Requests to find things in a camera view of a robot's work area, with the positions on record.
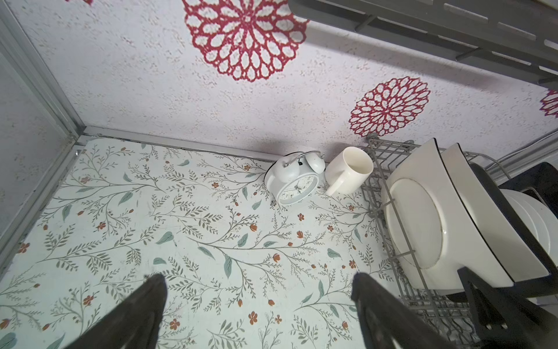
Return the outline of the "white square plate black rim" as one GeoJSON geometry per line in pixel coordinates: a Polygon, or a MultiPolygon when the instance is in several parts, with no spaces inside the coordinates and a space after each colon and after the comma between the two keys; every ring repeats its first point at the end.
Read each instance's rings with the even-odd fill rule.
{"type": "Polygon", "coordinates": [[[382,201],[393,247],[412,287],[459,290],[463,267],[493,287],[513,285],[458,195],[436,139],[398,165],[383,186],[382,201]]]}

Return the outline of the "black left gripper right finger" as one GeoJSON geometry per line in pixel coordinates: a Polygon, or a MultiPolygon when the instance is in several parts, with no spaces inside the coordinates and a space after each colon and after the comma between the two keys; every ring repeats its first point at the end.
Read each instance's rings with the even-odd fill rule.
{"type": "Polygon", "coordinates": [[[367,273],[353,277],[355,303],[366,348],[455,348],[367,273]]]}

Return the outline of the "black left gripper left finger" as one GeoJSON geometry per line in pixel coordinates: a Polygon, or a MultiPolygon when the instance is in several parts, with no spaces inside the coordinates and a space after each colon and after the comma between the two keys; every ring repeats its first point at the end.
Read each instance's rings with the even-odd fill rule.
{"type": "Polygon", "coordinates": [[[157,273],[69,348],[155,348],[167,301],[165,277],[157,273]]]}

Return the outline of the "grey wall shelf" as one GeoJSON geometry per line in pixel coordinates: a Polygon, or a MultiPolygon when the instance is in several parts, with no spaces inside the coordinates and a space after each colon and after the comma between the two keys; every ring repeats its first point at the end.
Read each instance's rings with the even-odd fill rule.
{"type": "Polygon", "coordinates": [[[557,89],[557,9],[540,1],[290,1],[299,17],[557,89]]]}

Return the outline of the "white twin bell alarm clock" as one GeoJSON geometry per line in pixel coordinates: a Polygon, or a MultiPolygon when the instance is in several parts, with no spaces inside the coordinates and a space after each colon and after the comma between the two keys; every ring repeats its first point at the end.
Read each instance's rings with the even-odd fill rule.
{"type": "Polygon", "coordinates": [[[324,158],[320,151],[293,152],[267,170],[264,185],[278,206],[296,204],[315,191],[326,168],[324,158]]]}

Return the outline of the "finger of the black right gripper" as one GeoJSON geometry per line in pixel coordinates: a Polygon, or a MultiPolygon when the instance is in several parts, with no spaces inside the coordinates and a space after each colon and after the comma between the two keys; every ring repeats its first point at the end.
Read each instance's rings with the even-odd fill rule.
{"type": "Polygon", "coordinates": [[[557,317],[495,289],[467,267],[458,270],[481,348],[556,348],[557,317]]]}

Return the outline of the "white ceramic mug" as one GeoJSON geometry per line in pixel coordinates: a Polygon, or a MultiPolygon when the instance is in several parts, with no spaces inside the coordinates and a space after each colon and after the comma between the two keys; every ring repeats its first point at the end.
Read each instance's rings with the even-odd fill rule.
{"type": "Polygon", "coordinates": [[[345,148],[325,169],[325,180],[328,184],[326,195],[348,195],[356,192],[369,178],[373,169],[373,160],[364,150],[352,146],[345,148]]]}

